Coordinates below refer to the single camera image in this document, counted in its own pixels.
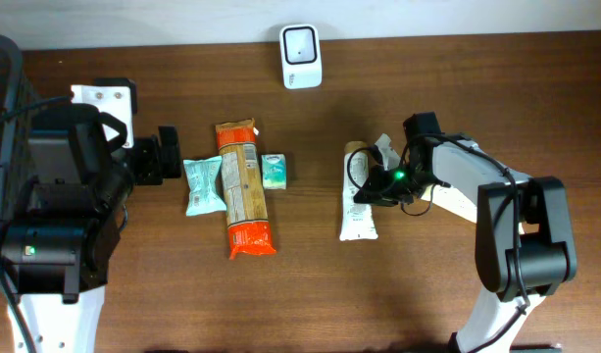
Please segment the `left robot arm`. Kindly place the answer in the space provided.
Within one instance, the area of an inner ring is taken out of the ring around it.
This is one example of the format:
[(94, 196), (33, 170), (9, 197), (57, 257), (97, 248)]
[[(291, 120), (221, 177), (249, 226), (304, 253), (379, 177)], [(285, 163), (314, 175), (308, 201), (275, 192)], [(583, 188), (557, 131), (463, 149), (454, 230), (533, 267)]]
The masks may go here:
[(0, 287), (19, 352), (91, 352), (109, 263), (138, 185), (178, 178), (173, 126), (137, 137), (135, 82), (97, 78), (0, 117)]

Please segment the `yellow snack bag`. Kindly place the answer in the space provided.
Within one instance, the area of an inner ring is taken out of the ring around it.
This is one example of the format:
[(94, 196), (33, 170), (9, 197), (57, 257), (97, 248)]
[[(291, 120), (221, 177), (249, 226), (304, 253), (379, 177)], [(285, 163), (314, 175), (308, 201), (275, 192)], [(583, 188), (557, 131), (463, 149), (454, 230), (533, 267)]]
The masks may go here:
[(455, 187), (430, 186), (421, 197), (469, 222), (476, 222), (476, 205)]

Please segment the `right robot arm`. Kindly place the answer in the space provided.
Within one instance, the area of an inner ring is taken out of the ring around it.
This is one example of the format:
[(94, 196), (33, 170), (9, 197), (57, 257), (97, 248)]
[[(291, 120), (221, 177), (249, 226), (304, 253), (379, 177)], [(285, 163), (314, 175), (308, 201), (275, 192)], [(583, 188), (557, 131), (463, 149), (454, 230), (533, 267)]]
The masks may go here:
[(340, 240), (377, 237), (372, 208), (425, 199), (476, 225), (482, 289), (447, 352), (511, 352), (527, 317), (576, 275), (566, 188), (498, 162), (469, 136), (441, 130), (433, 112), (404, 121), (401, 153), (382, 135), (344, 147)]

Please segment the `teal tissue pack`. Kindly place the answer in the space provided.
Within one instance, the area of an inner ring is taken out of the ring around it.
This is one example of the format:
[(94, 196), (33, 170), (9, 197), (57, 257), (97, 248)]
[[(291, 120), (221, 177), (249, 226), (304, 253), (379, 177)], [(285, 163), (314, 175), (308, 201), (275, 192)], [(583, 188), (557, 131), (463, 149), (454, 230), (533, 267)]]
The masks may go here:
[(283, 154), (264, 154), (262, 185), (265, 189), (285, 189), (287, 186), (286, 159)]

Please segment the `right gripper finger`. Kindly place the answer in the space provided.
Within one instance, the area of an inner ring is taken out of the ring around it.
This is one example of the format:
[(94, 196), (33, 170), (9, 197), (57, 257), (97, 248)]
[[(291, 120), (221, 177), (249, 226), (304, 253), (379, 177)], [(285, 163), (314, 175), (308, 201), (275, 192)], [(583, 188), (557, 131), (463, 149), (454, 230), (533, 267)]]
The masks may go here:
[(379, 163), (385, 170), (397, 169), (400, 164), (400, 155), (392, 148), (391, 138), (383, 133), (375, 143), (378, 151)]
[(371, 206), (396, 206), (399, 203), (396, 189), (402, 180), (402, 170), (371, 167), (368, 178), (353, 196), (353, 201)]

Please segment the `white tube with gold cap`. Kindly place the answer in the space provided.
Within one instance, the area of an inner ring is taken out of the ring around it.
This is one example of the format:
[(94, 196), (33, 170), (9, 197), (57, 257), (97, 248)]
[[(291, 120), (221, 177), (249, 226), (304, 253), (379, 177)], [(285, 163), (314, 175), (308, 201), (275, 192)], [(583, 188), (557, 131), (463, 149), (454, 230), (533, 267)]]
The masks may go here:
[(359, 188), (353, 181), (363, 185), (369, 176), (368, 154), (365, 151), (356, 153), (351, 164), (348, 164), (353, 152), (361, 147), (367, 147), (367, 144), (363, 141), (349, 141), (344, 147), (340, 241), (378, 239), (371, 206), (354, 201)]

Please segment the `orange pasta package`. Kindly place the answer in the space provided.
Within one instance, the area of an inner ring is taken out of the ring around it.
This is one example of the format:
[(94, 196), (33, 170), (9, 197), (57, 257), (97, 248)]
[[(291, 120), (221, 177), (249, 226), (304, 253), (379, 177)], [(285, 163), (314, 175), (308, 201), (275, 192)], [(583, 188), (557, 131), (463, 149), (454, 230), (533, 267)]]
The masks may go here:
[(276, 250), (258, 162), (253, 119), (215, 126), (231, 259)]

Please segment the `mint green snack pouch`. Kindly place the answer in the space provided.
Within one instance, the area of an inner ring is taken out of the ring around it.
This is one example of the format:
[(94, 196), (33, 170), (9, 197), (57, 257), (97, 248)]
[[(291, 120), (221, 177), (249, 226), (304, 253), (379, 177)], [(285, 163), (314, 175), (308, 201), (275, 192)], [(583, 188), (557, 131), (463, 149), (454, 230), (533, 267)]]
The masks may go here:
[(221, 165), (221, 156), (205, 160), (183, 161), (189, 186), (185, 212), (187, 217), (226, 211), (225, 201), (217, 190), (217, 178)]

